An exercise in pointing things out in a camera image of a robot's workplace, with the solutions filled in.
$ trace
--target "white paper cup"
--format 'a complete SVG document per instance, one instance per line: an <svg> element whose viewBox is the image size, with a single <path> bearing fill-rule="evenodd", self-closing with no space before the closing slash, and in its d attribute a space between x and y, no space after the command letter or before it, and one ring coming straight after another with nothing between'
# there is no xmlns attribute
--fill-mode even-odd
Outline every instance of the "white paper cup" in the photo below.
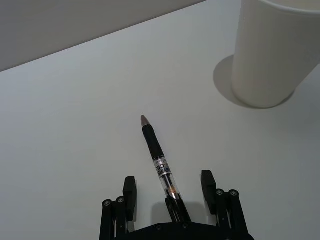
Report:
<svg viewBox="0 0 320 240"><path fill-rule="evenodd" d="M242 0L232 90L270 108L320 63L320 0Z"/></svg>

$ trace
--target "pen label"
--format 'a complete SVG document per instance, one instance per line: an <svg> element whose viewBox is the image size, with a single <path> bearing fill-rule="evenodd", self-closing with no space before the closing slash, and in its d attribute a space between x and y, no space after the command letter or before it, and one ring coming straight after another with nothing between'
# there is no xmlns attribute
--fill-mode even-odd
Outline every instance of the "pen label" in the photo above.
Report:
<svg viewBox="0 0 320 240"><path fill-rule="evenodd" d="M171 174L170 167L167 163L167 160L164 157L158 160L154 160L153 163L159 178L161 178L163 175Z"/></svg>

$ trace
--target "screw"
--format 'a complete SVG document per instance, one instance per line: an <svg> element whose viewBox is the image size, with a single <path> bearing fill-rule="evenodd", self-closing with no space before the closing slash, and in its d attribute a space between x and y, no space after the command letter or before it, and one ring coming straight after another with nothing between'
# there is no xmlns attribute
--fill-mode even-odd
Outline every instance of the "screw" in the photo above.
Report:
<svg viewBox="0 0 320 240"><path fill-rule="evenodd" d="M109 206L111 204L111 201L105 201L103 205L105 205L106 207Z"/></svg>
<svg viewBox="0 0 320 240"><path fill-rule="evenodd" d="M123 198L123 197L120 197L119 199L118 199L118 203L123 203L125 201L125 199Z"/></svg>
<svg viewBox="0 0 320 240"><path fill-rule="evenodd" d="M237 195L238 195L238 193L237 193L235 190L232 190L232 191L230 192L230 194L231 194L232 196L237 196Z"/></svg>
<svg viewBox="0 0 320 240"><path fill-rule="evenodd" d="M218 195L222 195L222 194L224 194L221 190L217 190L216 191L216 194L218 194Z"/></svg>

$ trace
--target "pen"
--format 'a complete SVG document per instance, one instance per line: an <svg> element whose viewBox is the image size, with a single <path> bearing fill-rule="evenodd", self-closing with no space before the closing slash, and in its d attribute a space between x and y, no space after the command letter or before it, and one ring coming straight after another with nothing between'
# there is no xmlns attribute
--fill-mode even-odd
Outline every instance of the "pen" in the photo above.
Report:
<svg viewBox="0 0 320 240"><path fill-rule="evenodd" d="M148 144L155 169L158 173L165 195L167 197L165 203L168 207L172 221L191 222L184 201L177 188L174 176L171 173L164 152L162 151L161 146L157 140L155 131L144 115L141 116L141 125L142 132L146 143Z"/></svg>

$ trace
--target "pen tip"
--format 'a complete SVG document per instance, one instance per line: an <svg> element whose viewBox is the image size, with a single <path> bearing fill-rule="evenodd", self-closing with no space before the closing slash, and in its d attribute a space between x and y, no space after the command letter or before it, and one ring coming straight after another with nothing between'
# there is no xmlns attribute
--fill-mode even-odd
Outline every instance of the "pen tip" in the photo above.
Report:
<svg viewBox="0 0 320 240"><path fill-rule="evenodd" d="M141 115L141 126L144 127L145 125L150 125L150 122L144 115Z"/></svg>

